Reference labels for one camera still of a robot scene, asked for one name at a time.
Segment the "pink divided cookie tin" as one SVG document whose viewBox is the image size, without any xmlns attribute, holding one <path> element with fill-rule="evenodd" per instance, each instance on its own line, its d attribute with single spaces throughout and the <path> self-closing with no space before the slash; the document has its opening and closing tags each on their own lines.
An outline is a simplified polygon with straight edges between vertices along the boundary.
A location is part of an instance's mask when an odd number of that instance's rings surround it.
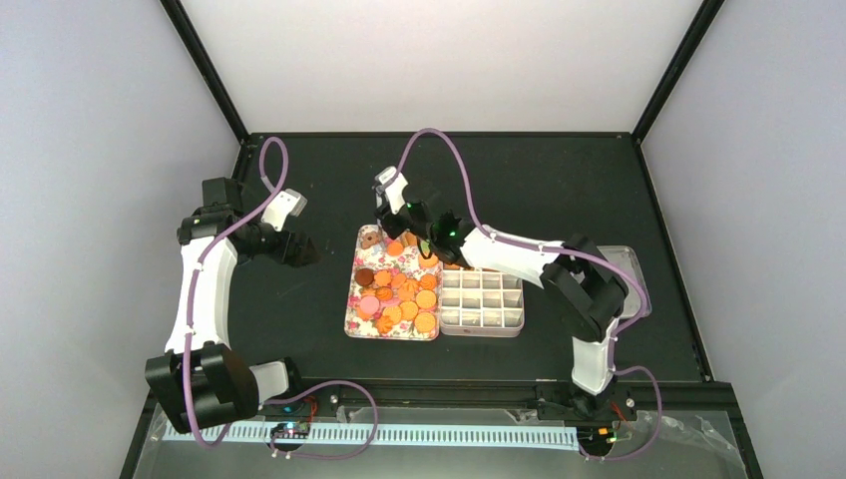
<svg viewBox="0 0 846 479">
<path fill-rule="evenodd" d="M 442 271 L 442 334 L 512 338 L 524 325 L 524 290 L 518 277 L 488 269 L 452 267 Z"/>
</svg>

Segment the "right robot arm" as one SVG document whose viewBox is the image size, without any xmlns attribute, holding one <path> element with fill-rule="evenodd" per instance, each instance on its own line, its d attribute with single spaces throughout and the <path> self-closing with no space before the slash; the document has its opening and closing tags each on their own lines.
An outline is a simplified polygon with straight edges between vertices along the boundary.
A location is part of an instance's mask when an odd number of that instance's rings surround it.
<svg viewBox="0 0 846 479">
<path fill-rule="evenodd" d="M 451 212 L 434 217 L 422 202 L 387 204 L 375 210 L 392 239 L 414 234 L 443 264 L 492 269 L 539 287 L 558 308 L 573 340 L 574 363 L 568 391 L 571 409 L 592 418 L 609 403 L 613 381 L 614 330 L 630 292 L 625 273 L 584 237 L 538 241 L 478 227 Z"/>
</svg>

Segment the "floral cookie tray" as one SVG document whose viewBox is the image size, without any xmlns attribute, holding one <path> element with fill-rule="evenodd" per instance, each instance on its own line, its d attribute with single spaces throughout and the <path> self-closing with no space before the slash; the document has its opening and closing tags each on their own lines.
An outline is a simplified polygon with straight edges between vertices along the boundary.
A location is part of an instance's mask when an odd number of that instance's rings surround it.
<svg viewBox="0 0 846 479">
<path fill-rule="evenodd" d="M 380 233 L 381 243 L 362 249 L 361 237 L 367 232 Z M 363 267 L 375 272 L 369 287 L 359 286 L 353 279 Z M 360 339 L 435 339 L 440 332 L 442 271 L 443 263 L 435 255 L 421 254 L 413 234 L 391 239 L 377 225 L 360 227 L 343 324 L 345 334 Z M 377 297 L 381 305 L 373 316 L 361 317 L 358 303 L 366 295 Z"/>
</svg>

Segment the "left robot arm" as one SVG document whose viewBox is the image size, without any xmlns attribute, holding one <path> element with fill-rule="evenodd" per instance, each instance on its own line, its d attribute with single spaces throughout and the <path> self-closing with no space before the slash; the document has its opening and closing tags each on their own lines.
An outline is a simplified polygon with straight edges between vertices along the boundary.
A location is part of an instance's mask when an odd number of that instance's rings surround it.
<svg viewBox="0 0 846 479">
<path fill-rule="evenodd" d="M 205 180 L 203 204 L 178 228 L 183 262 L 178 312 L 165 352 L 147 361 L 145 378 L 179 433 L 250 419 L 260 404 L 290 386 L 289 359 L 249 366 L 231 349 L 227 315 L 240 262 L 257 256 L 291 267 L 318 262 L 311 238 L 284 226 L 307 200 L 285 189 L 247 212 L 242 194 L 243 185 L 233 179 Z"/>
</svg>

